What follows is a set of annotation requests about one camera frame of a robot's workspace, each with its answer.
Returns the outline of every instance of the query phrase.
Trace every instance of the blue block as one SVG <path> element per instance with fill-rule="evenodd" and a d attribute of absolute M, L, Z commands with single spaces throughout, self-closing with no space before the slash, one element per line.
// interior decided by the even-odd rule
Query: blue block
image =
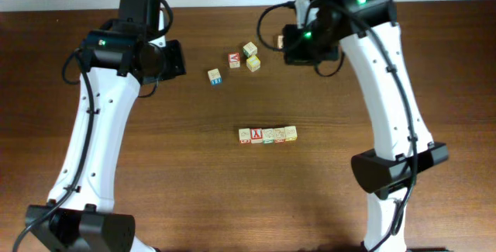
<path fill-rule="evenodd" d="M 211 83 L 212 83 L 212 85 L 221 84 L 222 83 L 222 79 L 221 78 L 216 78 L 215 80 L 212 80 Z"/>

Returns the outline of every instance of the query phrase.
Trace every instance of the wooden table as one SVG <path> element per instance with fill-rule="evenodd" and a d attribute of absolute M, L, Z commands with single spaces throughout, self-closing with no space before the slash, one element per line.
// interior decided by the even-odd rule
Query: wooden table
<path fill-rule="evenodd" d="M 418 106 L 450 151 L 447 163 L 419 175 L 408 207 L 410 247 L 496 249 L 495 7 L 398 5 Z M 311 67 L 285 66 L 260 44 L 259 71 L 230 70 L 227 53 L 256 42 L 263 10 L 174 10 L 168 37 L 181 41 L 188 74 L 136 101 L 115 178 L 115 211 L 134 215 L 138 237 L 150 245 L 296 251 L 363 239 L 366 198 L 350 158 L 374 143 L 357 79 L 347 62 L 334 78 L 320 78 Z M 26 207 L 46 201 L 64 160 L 79 88 L 62 82 L 62 63 L 115 15 L 0 13 L 1 251 L 22 229 Z M 263 34 L 271 40 L 293 19 L 292 11 L 277 11 Z M 222 85 L 209 84 L 213 68 Z M 298 127 L 298 141 L 238 144 L 239 128 L 284 125 Z M 44 248 L 29 236 L 21 250 Z"/>

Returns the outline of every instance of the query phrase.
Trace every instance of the green indicator light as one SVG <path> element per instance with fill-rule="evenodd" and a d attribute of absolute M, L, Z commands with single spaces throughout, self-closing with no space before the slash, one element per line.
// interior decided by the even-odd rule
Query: green indicator light
<path fill-rule="evenodd" d="M 367 3 L 367 0 L 356 0 L 356 2 L 358 3 L 358 5 L 365 5 L 365 3 Z"/>

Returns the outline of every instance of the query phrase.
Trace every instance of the block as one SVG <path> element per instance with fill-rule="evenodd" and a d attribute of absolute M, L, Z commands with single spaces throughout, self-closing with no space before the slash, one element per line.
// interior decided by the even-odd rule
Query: block
<path fill-rule="evenodd" d="M 262 128 L 251 129 L 251 143 L 262 143 L 263 141 Z"/>
<path fill-rule="evenodd" d="M 254 72 L 260 69 L 260 60 L 258 60 L 257 56 L 253 55 L 246 60 L 246 66 L 250 69 L 250 71 Z"/>
<path fill-rule="evenodd" d="M 255 44 L 253 44 L 252 42 L 247 43 L 246 46 L 243 47 L 243 53 L 246 55 L 246 57 L 257 55 L 257 52 L 257 46 L 255 46 Z"/>
<path fill-rule="evenodd" d="M 274 129 L 263 129 L 262 130 L 263 143 L 274 143 Z"/>
<path fill-rule="evenodd" d="M 298 134 L 296 133 L 295 126 L 285 127 L 284 130 L 286 132 L 286 141 L 292 141 L 298 138 Z"/>
<path fill-rule="evenodd" d="M 274 142 L 283 143 L 285 141 L 286 141 L 286 129 L 285 128 L 274 129 Z"/>
<path fill-rule="evenodd" d="M 218 85 L 222 83 L 222 78 L 220 77 L 219 69 L 213 69 L 208 71 L 208 78 L 210 78 L 210 83 L 212 85 Z"/>
<path fill-rule="evenodd" d="M 229 54 L 229 67 L 241 67 L 241 58 L 239 58 L 239 53 Z"/>
<path fill-rule="evenodd" d="M 284 47 L 284 36 L 277 36 L 277 48 L 281 49 Z"/>
<path fill-rule="evenodd" d="M 250 129 L 239 129 L 239 142 L 240 143 L 250 143 Z"/>

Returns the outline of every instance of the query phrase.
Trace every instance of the small cube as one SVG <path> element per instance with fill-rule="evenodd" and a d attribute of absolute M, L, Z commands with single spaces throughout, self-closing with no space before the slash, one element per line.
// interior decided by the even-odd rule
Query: small cube
<path fill-rule="evenodd" d="M 274 129 L 263 129 L 263 143 L 274 143 Z"/>
<path fill-rule="evenodd" d="M 239 58 L 239 53 L 229 54 L 229 66 L 231 68 L 241 67 L 241 58 Z"/>
<path fill-rule="evenodd" d="M 253 55 L 257 55 L 257 46 L 252 42 L 249 42 L 246 46 L 243 47 L 243 53 L 246 57 L 252 57 Z"/>
<path fill-rule="evenodd" d="M 286 141 L 296 140 L 298 134 L 296 133 L 296 126 L 288 126 L 284 128 L 286 132 Z"/>
<path fill-rule="evenodd" d="M 274 129 L 274 140 L 275 143 L 283 143 L 286 141 L 286 129 L 276 128 Z"/>
<path fill-rule="evenodd" d="M 253 55 L 246 60 L 246 66 L 250 69 L 250 71 L 254 72 L 260 69 L 260 60 L 258 60 L 257 56 Z"/>
<path fill-rule="evenodd" d="M 213 69 L 208 71 L 208 78 L 210 78 L 210 83 L 212 85 L 218 85 L 222 83 L 222 78 L 220 77 L 219 69 Z"/>
<path fill-rule="evenodd" d="M 277 37 L 277 48 L 281 49 L 284 47 L 284 36 Z"/>
<path fill-rule="evenodd" d="M 262 143 L 263 141 L 262 128 L 251 129 L 251 143 Z"/>
<path fill-rule="evenodd" d="M 250 129 L 239 129 L 239 142 L 240 143 L 250 143 Z"/>

